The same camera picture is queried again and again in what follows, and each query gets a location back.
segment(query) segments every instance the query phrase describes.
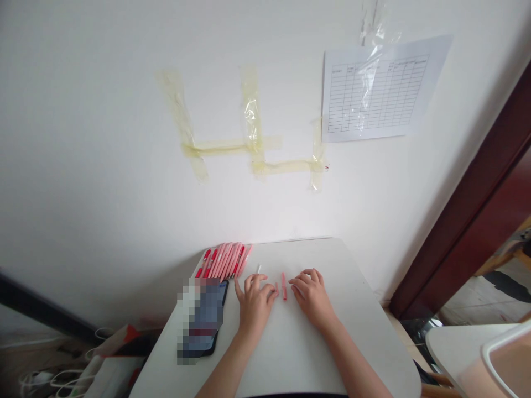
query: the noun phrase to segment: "hand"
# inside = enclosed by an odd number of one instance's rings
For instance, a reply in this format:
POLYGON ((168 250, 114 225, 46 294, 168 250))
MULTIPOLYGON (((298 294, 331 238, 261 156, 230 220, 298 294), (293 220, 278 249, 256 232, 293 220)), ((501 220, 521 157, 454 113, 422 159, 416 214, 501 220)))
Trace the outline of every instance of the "hand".
POLYGON ((250 338, 255 343, 258 343, 262 336, 271 308, 278 296, 278 291, 272 284, 267 284, 260 289, 260 281, 265 279, 267 279, 266 275, 253 274, 249 276, 245 279, 245 293, 240 289, 240 283, 237 279, 234 283, 236 296, 240 301, 238 333, 250 338))
POLYGON ((289 283, 293 285, 291 289, 301 310, 321 333, 327 327, 334 326, 338 319, 326 294, 325 282, 319 271, 315 268, 306 269, 290 279, 289 283))

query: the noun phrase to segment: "wrist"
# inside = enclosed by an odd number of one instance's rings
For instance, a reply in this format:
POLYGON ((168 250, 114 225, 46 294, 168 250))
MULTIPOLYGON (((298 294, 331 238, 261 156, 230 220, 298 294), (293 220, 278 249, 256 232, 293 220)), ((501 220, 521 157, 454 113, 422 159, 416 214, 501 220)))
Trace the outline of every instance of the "wrist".
POLYGON ((318 327, 319 332, 323 337, 332 337, 340 328, 344 327, 339 318, 334 314, 332 318, 327 320, 321 327, 318 327))
POLYGON ((240 328, 236 332, 232 341, 238 346, 254 350, 258 345, 259 340, 260 337, 256 338, 253 333, 249 333, 247 330, 240 328))

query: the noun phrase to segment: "pen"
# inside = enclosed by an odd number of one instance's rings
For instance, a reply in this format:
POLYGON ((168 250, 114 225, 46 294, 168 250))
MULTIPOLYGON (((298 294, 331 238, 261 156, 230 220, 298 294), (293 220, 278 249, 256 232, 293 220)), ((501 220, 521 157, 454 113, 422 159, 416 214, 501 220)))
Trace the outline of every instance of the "pen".
POLYGON ((214 263, 212 264, 212 271, 210 272, 209 277, 216 277, 217 267, 218 267, 218 264, 220 263, 221 257, 223 256, 223 251, 225 250, 225 245, 226 245, 226 243, 222 243, 222 244, 219 245, 218 251, 217 251, 217 256, 216 256, 216 261, 214 261, 214 263))
POLYGON ((220 270, 220 282, 223 280, 223 277, 225 276, 225 273, 227 272, 227 268, 229 266, 229 263, 231 262, 232 256, 234 255, 236 251, 236 243, 231 243, 230 248, 227 251, 227 255, 225 256, 225 259, 223 260, 223 265, 221 266, 220 270))
POLYGON ((212 254, 212 257, 209 260, 209 265, 208 265, 208 269, 206 270, 205 277, 209 277, 210 276, 210 272, 212 271, 212 265, 214 264, 214 260, 216 259, 216 255, 217 255, 217 248, 216 248, 216 250, 214 250, 214 253, 212 254))
POLYGON ((288 299, 288 291, 286 290, 286 275, 282 273, 282 293, 284 294, 284 300, 288 299))
POLYGON ((214 277, 220 277, 221 273, 223 272, 223 269, 225 268, 225 264, 227 264, 227 258, 232 250, 232 242, 227 243, 225 245, 225 251, 223 252, 223 257, 220 260, 219 267, 217 268, 216 275, 214 277))
POLYGON ((197 272, 197 275, 195 276, 196 278, 199 278, 202 275, 204 269, 206 270, 206 261, 209 258, 209 255, 210 255, 210 249, 208 249, 205 252, 205 256, 203 257, 203 264, 199 268, 199 271, 197 272))
POLYGON ((235 247, 236 248, 234 250, 234 254, 232 255, 231 262, 227 267, 227 272, 225 272, 225 277, 230 277, 232 275, 234 267, 236 266, 236 262, 238 261, 238 257, 240 257, 240 249, 242 247, 242 243, 235 243, 235 247))
POLYGON ((232 277, 237 277, 238 274, 238 267, 243 261, 243 253, 245 252, 245 245, 242 245, 242 248, 240 249, 240 254, 238 255, 238 259, 236 260, 236 266, 234 267, 234 272, 232 273, 232 277))
POLYGON ((242 265, 240 266, 240 270, 238 271, 238 277, 242 275, 243 269, 245 268, 245 264, 247 263, 247 259, 249 258, 249 254, 251 253, 251 250, 253 250, 253 245, 249 247, 249 250, 245 253, 242 260, 242 265))

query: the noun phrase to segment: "door frame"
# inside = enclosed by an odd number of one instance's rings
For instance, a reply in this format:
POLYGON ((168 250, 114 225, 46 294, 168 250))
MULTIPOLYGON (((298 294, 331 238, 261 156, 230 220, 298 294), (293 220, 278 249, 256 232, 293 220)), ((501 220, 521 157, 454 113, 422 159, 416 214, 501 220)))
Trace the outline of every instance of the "door frame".
POLYGON ((397 319, 437 313, 531 214, 530 147, 531 64, 394 293, 397 319))

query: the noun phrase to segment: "white container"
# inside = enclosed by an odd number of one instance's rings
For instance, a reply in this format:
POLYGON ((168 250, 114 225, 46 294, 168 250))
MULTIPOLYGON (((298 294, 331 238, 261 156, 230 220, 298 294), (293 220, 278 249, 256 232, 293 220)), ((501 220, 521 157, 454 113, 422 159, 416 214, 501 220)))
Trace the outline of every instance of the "white container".
POLYGON ((481 347, 481 359, 509 398, 531 396, 531 320, 481 347))

